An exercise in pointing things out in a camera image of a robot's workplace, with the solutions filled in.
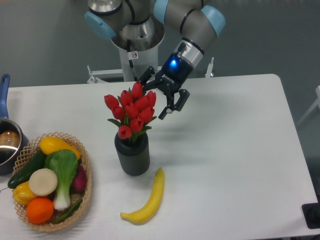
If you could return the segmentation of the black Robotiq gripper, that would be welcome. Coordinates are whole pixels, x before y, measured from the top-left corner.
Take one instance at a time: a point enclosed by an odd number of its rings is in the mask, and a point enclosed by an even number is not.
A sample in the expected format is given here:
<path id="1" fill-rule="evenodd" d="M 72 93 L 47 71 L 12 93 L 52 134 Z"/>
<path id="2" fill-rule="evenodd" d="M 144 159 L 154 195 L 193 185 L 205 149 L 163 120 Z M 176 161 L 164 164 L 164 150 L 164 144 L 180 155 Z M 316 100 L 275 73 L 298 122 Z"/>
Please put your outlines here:
<path id="1" fill-rule="evenodd" d="M 155 69 L 149 66 L 137 80 L 141 84 L 143 91 L 157 89 L 166 96 L 166 107 L 158 116 L 160 120 L 163 120 L 167 114 L 171 114 L 174 111 L 180 112 L 184 107 L 190 93 L 181 87 L 193 69 L 193 66 L 185 59 L 176 53 L 172 53 L 157 74 Z M 152 76 L 155 76 L 155 80 L 150 81 Z M 174 95 L 177 92 L 179 93 L 179 98 L 174 103 Z"/>

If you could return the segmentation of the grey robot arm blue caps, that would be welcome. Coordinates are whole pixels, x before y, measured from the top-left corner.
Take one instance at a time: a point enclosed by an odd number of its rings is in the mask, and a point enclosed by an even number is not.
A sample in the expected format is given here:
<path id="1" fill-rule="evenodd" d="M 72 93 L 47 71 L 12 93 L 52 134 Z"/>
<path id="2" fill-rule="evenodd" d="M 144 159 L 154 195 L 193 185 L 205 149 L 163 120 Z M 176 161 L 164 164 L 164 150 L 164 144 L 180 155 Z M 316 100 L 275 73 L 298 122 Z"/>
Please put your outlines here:
<path id="1" fill-rule="evenodd" d="M 223 30 L 223 14 L 205 0 L 90 0 L 87 5 L 85 21 L 118 48 L 124 80 L 166 96 L 160 119 L 181 111 L 190 95 L 182 85 Z M 159 67 L 165 27 L 179 32 L 181 40 Z"/>

